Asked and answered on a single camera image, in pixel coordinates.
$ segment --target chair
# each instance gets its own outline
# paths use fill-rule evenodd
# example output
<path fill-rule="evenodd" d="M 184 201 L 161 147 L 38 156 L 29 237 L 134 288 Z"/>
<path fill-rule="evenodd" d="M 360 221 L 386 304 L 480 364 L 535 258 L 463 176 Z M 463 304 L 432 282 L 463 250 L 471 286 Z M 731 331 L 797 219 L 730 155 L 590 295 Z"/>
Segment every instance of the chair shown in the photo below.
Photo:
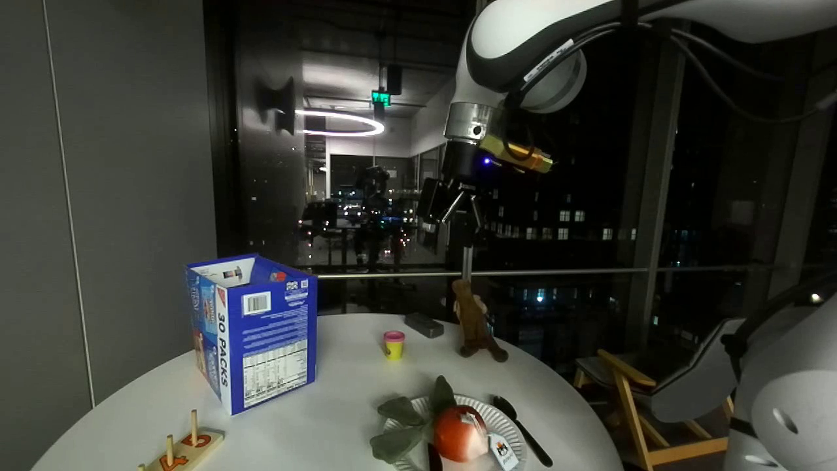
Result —
<path fill-rule="evenodd" d="M 654 471 L 665 464 L 717 456 L 728 449 L 728 424 L 731 418 L 730 393 L 734 388 L 731 364 L 721 348 L 721 334 L 741 318 L 720 324 L 692 352 L 692 359 L 665 381 L 652 380 L 633 356 L 599 351 L 576 360 L 576 388 L 599 385 L 615 395 L 603 424 L 622 448 L 622 460 Z"/>

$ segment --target round white table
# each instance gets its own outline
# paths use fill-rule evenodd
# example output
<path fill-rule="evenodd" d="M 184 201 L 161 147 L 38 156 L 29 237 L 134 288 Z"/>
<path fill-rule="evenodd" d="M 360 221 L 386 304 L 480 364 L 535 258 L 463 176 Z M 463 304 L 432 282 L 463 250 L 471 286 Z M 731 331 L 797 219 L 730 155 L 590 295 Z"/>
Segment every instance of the round white table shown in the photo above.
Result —
<path fill-rule="evenodd" d="M 189 432 L 190 407 L 198 410 L 202 427 L 224 432 L 224 443 L 202 471 L 386 471 L 369 448 L 369 437 L 382 428 L 377 402 L 393 393 L 425 395 L 439 373 L 458 395 L 504 395 L 551 456 L 554 471 L 622 469 L 588 402 L 521 348 L 503 342 L 510 352 L 504 364 L 486 351 L 463 359 L 458 324 L 444 324 L 444 334 L 429 341 L 397 313 L 334 313 L 318 317 L 316 327 L 318 359 L 310 385 L 227 415 L 198 373 L 193 352 L 184 352 L 92 407 L 34 471 L 135 469 L 165 449 L 168 435 Z M 407 331 L 399 360 L 382 352 L 382 331 L 393 327 Z M 525 456 L 525 471 L 544 469 L 531 449 Z"/>

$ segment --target wooden figure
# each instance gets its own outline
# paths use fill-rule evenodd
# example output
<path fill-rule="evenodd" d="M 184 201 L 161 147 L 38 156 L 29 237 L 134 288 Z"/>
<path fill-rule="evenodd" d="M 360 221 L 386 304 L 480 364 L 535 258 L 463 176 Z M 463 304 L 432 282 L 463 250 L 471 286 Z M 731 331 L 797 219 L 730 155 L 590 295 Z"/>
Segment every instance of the wooden figure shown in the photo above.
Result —
<path fill-rule="evenodd" d="M 486 348 L 495 360 L 507 360 L 507 351 L 503 351 L 497 338 L 488 331 L 486 304 L 471 292 L 471 282 L 454 279 L 450 288 L 458 300 L 454 313 L 463 329 L 461 356 L 473 356 L 473 351 Z"/>
<path fill-rule="evenodd" d="M 224 440 L 218 428 L 198 428 L 198 412 L 190 407 L 189 435 L 174 443 L 168 435 L 165 452 L 155 457 L 148 465 L 138 465 L 142 471 L 197 471 L 198 464 L 219 448 Z"/>

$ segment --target blue and white box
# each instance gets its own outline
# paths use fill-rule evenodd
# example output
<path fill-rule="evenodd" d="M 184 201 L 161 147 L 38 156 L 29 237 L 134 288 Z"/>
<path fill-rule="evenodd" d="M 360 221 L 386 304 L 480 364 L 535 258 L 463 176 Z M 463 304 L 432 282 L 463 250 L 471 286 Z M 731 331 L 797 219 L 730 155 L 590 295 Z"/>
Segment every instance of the blue and white box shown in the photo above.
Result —
<path fill-rule="evenodd" d="M 314 381 L 316 278 L 258 253 L 189 266 L 193 348 L 236 415 Z"/>

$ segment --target green leaf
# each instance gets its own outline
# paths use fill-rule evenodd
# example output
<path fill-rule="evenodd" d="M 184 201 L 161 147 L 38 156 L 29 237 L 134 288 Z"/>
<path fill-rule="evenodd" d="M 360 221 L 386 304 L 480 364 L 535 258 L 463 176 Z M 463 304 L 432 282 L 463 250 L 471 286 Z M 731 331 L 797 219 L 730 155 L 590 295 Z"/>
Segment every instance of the green leaf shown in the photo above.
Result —
<path fill-rule="evenodd" d="M 382 402 L 377 407 L 385 418 L 393 418 L 403 427 L 423 427 L 423 415 L 412 407 L 412 402 L 403 395 L 395 395 L 393 399 Z"/>
<path fill-rule="evenodd" d="M 452 388 L 444 377 L 437 377 L 437 385 L 429 393 L 425 412 L 432 420 L 437 420 L 437 415 L 450 406 L 454 406 Z"/>
<path fill-rule="evenodd" d="M 371 437 L 371 456 L 386 464 L 397 464 L 423 440 L 423 427 L 393 427 Z"/>

